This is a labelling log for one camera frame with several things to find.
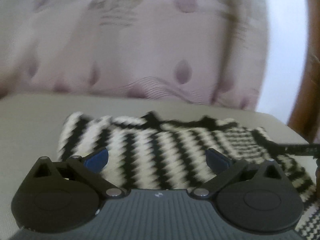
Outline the pink leaf print curtain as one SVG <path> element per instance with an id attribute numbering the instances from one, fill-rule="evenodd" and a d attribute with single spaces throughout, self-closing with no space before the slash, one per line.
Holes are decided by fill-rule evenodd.
<path id="1" fill-rule="evenodd" d="M 254 110 L 267 44 L 266 0 L 1 0 L 1 96 Z"/>

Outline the brown wooden door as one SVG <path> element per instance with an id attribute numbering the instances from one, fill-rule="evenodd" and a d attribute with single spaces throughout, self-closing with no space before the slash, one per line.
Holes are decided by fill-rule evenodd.
<path id="1" fill-rule="evenodd" d="M 288 126 L 308 142 L 319 142 L 319 0 L 308 2 L 308 50 L 304 76 Z"/>

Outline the black white striped knit sweater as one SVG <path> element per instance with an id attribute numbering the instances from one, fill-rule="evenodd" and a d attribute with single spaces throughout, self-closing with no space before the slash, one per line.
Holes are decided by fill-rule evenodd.
<path id="1" fill-rule="evenodd" d="M 319 239 L 316 185 L 295 155 L 282 153 L 266 131 L 233 119 L 163 120 L 150 112 L 141 117 L 93 118 L 72 113 L 64 122 L 57 157 L 86 156 L 102 147 L 110 169 L 102 173 L 125 189 L 192 189 L 212 179 L 205 151 L 213 148 L 229 159 L 259 164 L 274 159 L 298 191 L 304 213 L 296 230 L 304 239 Z"/>

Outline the beige fabric mattress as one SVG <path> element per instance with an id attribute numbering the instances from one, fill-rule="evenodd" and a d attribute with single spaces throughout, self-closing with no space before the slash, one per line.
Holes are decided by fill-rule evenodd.
<path id="1" fill-rule="evenodd" d="M 263 127 L 279 143 L 304 139 L 274 116 L 177 101 L 116 99 L 69 94 L 15 94 L 1 100 L 1 239 L 18 229 L 11 199 L 38 157 L 56 157 L 61 126 L 73 112 L 91 116 L 142 116 L 150 111 L 164 119 L 192 121 L 204 115 L 232 118 L 243 126 Z"/>

